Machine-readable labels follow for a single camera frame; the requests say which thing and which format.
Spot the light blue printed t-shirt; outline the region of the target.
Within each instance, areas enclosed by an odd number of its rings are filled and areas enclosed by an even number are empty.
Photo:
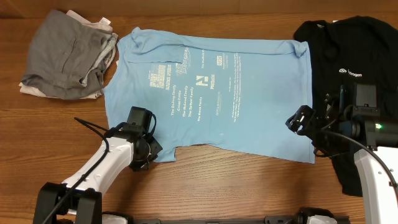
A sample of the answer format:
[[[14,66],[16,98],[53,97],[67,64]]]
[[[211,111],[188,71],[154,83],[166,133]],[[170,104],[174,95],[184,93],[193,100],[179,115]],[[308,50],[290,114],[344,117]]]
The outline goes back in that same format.
[[[222,149],[313,163],[310,140],[286,121],[312,104],[310,48],[296,40],[212,39],[135,28],[118,43],[104,88],[110,126],[133,106],[156,115],[158,162],[179,146]]]

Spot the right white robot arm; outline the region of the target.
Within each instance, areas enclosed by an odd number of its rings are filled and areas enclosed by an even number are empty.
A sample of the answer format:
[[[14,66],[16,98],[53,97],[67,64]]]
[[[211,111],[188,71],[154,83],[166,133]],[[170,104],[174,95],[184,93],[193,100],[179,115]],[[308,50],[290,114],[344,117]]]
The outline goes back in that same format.
[[[397,121],[383,118],[374,85],[341,85],[326,120],[302,105],[286,126],[312,141],[317,157],[348,156],[359,174],[366,223],[397,223]]]

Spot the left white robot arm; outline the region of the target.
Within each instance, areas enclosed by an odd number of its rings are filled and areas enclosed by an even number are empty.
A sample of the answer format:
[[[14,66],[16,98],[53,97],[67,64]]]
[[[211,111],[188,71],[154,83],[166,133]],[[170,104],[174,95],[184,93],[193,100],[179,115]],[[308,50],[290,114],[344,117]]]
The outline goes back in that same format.
[[[61,184],[47,182],[39,191],[34,224],[69,223],[59,215],[75,216],[74,223],[133,223],[133,217],[104,212],[102,199],[119,173],[126,167],[147,170],[162,146],[154,138],[156,116],[145,108],[133,106],[127,121],[106,129],[80,119],[94,131],[101,145],[86,164]]]

